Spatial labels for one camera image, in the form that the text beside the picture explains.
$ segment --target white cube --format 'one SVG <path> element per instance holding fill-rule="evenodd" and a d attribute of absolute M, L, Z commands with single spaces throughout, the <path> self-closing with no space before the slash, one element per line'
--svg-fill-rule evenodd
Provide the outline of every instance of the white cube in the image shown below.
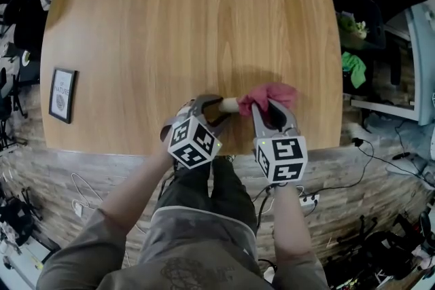
<path fill-rule="evenodd" d="M 173 125 L 168 152 L 186 168 L 211 162 L 221 148 L 219 139 L 194 116 Z"/>
<path fill-rule="evenodd" d="M 299 181 L 308 163 L 305 138 L 256 139 L 256 160 L 271 184 Z"/>

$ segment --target person's leg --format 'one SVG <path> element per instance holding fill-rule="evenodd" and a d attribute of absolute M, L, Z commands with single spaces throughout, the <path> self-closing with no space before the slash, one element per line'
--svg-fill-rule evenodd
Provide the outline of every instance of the person's leg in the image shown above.
<path fill-rule="evenodd" d="M 246 223 L 257 234 L 257 217 L 254 204 L 234 172 L 232 163 L 225 157 L 213 162 L 214 188 L 211 194 L 212 211 Z"/>
<path fill-rule="evenodd" d="M 164 206 L 187 206 L 210 211 L 211 201 L 207 188 L 209 175 L 210 163 L 175 172 L 174 180 L 157 201 L 154 211 Z"/>

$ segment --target person's arm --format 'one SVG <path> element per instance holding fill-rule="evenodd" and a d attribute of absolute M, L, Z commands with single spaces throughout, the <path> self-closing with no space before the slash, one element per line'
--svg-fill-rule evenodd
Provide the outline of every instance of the person's arm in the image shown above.
<path fill-rule="evenodd" d="M 55 253 L 43 268 L 37 289 L 96 289 L 103 278 L 122 267 L 126 235 L 171 167 L 163 146 L 117 186 L 92 214 L 79 236 Z"/>
<path fill-rule="evenodd" d="M 275 188 L 274 239 L 277 273 L 275 289 L 329 289 L 316 258 L 296 188 Z"/>

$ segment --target floor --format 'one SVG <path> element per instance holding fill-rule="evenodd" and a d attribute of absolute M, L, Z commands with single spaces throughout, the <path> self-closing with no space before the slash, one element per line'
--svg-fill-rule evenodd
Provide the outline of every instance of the floor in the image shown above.
<path fill-rule="evenodd" d="M 18 193 L 22 187 L 31 187 L 36 202 L 43 206 L 41 230 L 60 246 L 71 242 L 80 232 L 85 221 L 91 215 L 91 209 L 84 209 L 82 217 L 75 215 L 71 208 L 73 199 L 83 201 L 77 192 L 71 173 L 77 173 L 101 196 L 105 197 L 117 184 L 126 178 L 134 167 L 142 163 L 143 158 L 135 156 L 104 156 L 83 153 L 71 153 L 48 149 L 44 141 L 41 109 L 39 104 L 39 86 L 26 88 L 22 92 L 22 104 L 29 113 L 25 120 L 14 113 L 10 126 L 17 137 L 28 141 L 26 147 L 20 147 L 13 153 L 0 158 L 0 170 L 7 179 L 7 187 Z M 300 182 L 306 192 L 322 187 L 351 185 L 356 183 L 363 167 L 370 158 L 351 143 L 353 137 L 366 139 L 373 144 L 375 155 L 391 158 L 402 148 L 398 139 L 381 139 L 369 134 L 359 126 L 360 112 L 349 106 L 348 98 L 343 102 L 343 127 L 341 146 L 336 149 L 309 152 L 309 165 Z M 370 153 L 371 148 L 364 144 L 362 149 Z M 253 156 L 237 156 L 234 169 L 246 185 L 251 196 L 255 196 L 266 184 Z M 80 191 L 90 202 L 90 207 L 98 205 L 99 199 L 87 185 L 75 177 Z M 146 230 L 153 207 L 156 203 L 158 188 L 143 212 L 138 226 Z M 398 213 L 405 213 L 409 220 L 416 221 L 424 209 L 430 192 L 413 177 L 388 175 L 385 164 L 371 160 L 365 170 L 361 183 L 347 189 L 326 190 L 320 194 L 319 204 L 312 211 L 308 206 L 304 212 L 313 239 L 315 252 L 322 262 L 335 255 L 343 247 L 336 238 L 356 233 L 360 216 L 368 221 L 378 219 L 377 230 L 390 230 Z M 266 203 L 269 209 L 271 200 Z M 257 200 L 256 209 L 261 200 Z M 258 252 L 260 258 L 274 260 L 273 249 L 273 207 L 264 214 L 258 232 Z M 134 265 L 144 235 L 134 229 L 127 240 L 127 252 L 130 264 Z M 404 280 L 403 289 L 418 276 L 412 274 Z M 401 288 L 395 283 L 394 289 Z"/>

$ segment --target forearm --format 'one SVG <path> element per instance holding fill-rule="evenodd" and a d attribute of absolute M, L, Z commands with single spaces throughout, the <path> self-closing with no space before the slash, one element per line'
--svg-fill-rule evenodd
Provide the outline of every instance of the forearm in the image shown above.
<path fill-rule="evenodd" d="M 100 208 L 125 234 L 135 226 L 163 175 L 172 165 L 164 150 L 148 157 L 123 183 L 115 188 Z"/>
<path fill-rule="evenodd" d="M 275 188 L 275 255 L 285 261 L 312 251 L 311 237 L 299 203 L 296 188 Z"/>

